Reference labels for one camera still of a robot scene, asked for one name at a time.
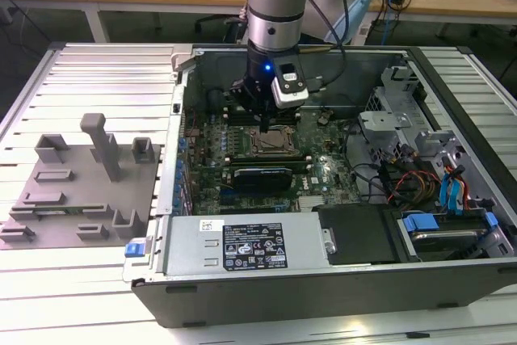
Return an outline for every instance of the gray plastic block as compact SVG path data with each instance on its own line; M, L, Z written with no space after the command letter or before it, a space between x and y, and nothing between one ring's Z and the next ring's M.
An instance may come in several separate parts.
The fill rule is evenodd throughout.
M102 224L79 224L76 234L81 240L106 240L110 235Z
M36 172L52 172L57 168L57 165L44 164L39 160L22 195L10 211L11 218L6 222L9 227L16 222L23 222L36 233L37 238L32 242L7 243L0 240L0 250L122 246L129 238L119 238L116 228L111 225L115 209L119 209L121 215L129 219L125 224L131 222L130 215L135 209L136 217L142 225L139 234L142 236L149 219L160 157L160 146L152 146L155 162L141 164L135 163L132 145L118 146L121 172L119 182L106 179L103 164L96 163L91 156L91 145L71 145L69 149L60 151L64 161L58 169L73 171L74 178L71 181L38 183L33 179ZM65 196L63 204L33 205L23 202L26 193L45 195L59 192ZM76 234L78 225L91 222L104 224L109 236L100 240L82 240Z
M135 163L154 163L153 143L149 137L135 137L131 151Z
M118 145L115 137L109 137L104 132L105 123L106 118L102 113L85 113L81 119L81 130L90 135L107 176L112 182L116 182L120 179Z
M131 218L129 218L129 221L126 221L117 209L115 210L111 227L115 230L119 238L134 238L142 232L143 224L135 209L131 212Z
M6 225L0 232L0 240L4 242L31 242L35 236L36 234L25 225Z
M47 171L38 171L36 175L34 175L34 180L37 183L45 183L45 182L66 182L71 181L74 178L74 173L72 170L47 170Z
M22 202L26 205L59 205L65 202L63 193L25 193L25 200Z
M102 206L102 208L97 209L84 209L82 214L90 219L96 218L112 218L115 214L115 211L110 208L109 204L99 204L98 206Z
M34 150L43 163L63 163L60 151L69 149L63 137L57 135L41 135Z
M19 208L13 207L9 212L9 215L16 221L37 220L39 217L34 209L36 209L35 205L24 205Z
M107 133L107 141L109 142L111 147L114 147L116 149L117 153L119 153L120 148L119 148L119 145L117 145L117 143L116 143L115 135L113 135L112 133ZM97 163L103 162L100 160L99 153L97 153L97 150L95 148L91 149L90 151L91 151L91 155L94 157L94 160Z

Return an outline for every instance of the green circuit board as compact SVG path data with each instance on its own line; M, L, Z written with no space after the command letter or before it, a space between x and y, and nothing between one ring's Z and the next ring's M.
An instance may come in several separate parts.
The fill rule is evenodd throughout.
M190 131L192 213L302 212L313 204L345 204L360 200L340 147L345 120L318 124L322 111L302 110L296 125L272 126L267 135L258 126L229 126L222 116L198 117ZM232 187L232 169L225 159L309 157L304 174L294 174L291 187L275 196L239 194Z

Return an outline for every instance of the warning label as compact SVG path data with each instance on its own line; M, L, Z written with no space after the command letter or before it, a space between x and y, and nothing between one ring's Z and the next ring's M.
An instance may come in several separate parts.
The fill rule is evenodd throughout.
M226 271L287 268L282 224L225 225L223 255Z

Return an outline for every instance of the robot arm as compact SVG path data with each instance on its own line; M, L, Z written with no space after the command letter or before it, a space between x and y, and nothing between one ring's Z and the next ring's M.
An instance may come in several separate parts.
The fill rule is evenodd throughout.
M231 92L266 132L278 115L302 105L321 80L301 68L300 39L306 0L249 0L246 74Z

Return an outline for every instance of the motherboard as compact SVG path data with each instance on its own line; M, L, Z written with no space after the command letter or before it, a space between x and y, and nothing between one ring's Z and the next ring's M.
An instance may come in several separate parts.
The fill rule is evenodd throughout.
M187 113L192 214L309 212L359 202L341 146L347 121L333 114L302 109L294 121L261 133L231 111Z

